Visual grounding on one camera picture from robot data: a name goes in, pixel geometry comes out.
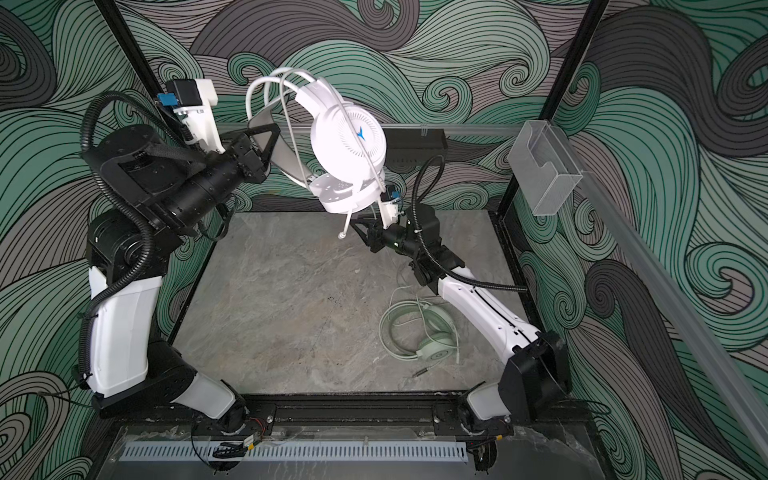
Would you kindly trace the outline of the white over-ear headphones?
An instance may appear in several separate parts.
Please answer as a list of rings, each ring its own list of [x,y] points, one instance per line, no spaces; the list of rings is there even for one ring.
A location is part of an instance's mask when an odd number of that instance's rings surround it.
[[[310,145],[324,173],[310,171],[296,152],[293,127],[289,139],[276,135],[270,163],[289,180],[306,188],[332,214],[354,214],[375,204],[385,191],[386,137],[377,119],[344,99],[328,80],[302,69],[282,67],[252,81],[246,90],[248,127],[274,122],[272,108],[289,93],[312,117]]]

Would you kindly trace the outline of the green over-ear headphones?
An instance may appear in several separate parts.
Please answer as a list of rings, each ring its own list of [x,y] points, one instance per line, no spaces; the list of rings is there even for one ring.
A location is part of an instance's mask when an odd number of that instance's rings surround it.
[[[425,337],[415,351],[416,359],[439,362],[453,357],[459,362],[459,336],[455,322],[447,310],[427,302],[417,303]]]

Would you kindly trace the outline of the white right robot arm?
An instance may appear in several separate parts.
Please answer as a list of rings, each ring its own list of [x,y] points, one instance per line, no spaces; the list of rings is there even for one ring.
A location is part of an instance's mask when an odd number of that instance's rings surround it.
[[[500,380],[466,396],[472,419],[530,423],[569,393],[566,342],[520,318],[480,287],[463,260],[442,244],[437,220],[419,229],[410,222],[384,229],[378,220],[361,218],[352,221],[352,228],[372,252],[388,247],[408,257],[417,282],[456,308],[499,356],[504,364]]]

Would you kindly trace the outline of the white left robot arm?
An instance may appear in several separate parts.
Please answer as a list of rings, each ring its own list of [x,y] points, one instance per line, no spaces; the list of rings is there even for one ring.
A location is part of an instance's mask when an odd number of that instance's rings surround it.
[[[226,382],[187,363],[165,341],[155,314],[171,256],[201,234],[204,217],[231,218],[226,203],[244,183],[267,179],[280,138],[274,123],[233,133],[220,152],[172,147],[150,126],[101,141],[81,133],[81,154],[111,203],[88,227],[91,299],[79,339],[80,384],[104,418],[180,404],[238,432],[248,410]]]

